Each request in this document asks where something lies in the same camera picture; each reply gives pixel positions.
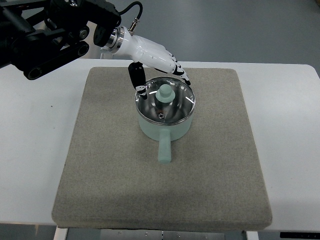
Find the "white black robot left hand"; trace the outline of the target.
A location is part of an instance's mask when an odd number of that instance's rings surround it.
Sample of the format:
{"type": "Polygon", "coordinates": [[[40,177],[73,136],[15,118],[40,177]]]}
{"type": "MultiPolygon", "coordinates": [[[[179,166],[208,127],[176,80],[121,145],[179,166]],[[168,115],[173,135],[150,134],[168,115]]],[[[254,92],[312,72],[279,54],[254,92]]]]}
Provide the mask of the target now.
{"type": "Polygon", "coordinates": [[[188,86],[191,84],[186,71],[164,46],[131,35],[126,27],[120,26],[112,32],[106,48],[116,56],[129,57],[133,61],[128,67],[129,76],[136,92],[144,100],[148,98],[144,65],[165,74],[179,76],[188,86]]]}

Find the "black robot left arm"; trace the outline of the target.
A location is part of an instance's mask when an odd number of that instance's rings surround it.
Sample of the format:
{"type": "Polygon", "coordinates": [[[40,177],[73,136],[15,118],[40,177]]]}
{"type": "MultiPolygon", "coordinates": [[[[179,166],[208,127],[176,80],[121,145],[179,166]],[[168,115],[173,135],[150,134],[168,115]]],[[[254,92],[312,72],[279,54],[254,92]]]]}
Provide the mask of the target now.
{"type": "Polygon", "coordinates": [[[82,56],[90,46],[88,22],[96,24],[93,43],[115,45],[124,10],[106,0],[2,0],[0,2],[0,66],[13,65],[28,80],[38,79],[82,56]]]}

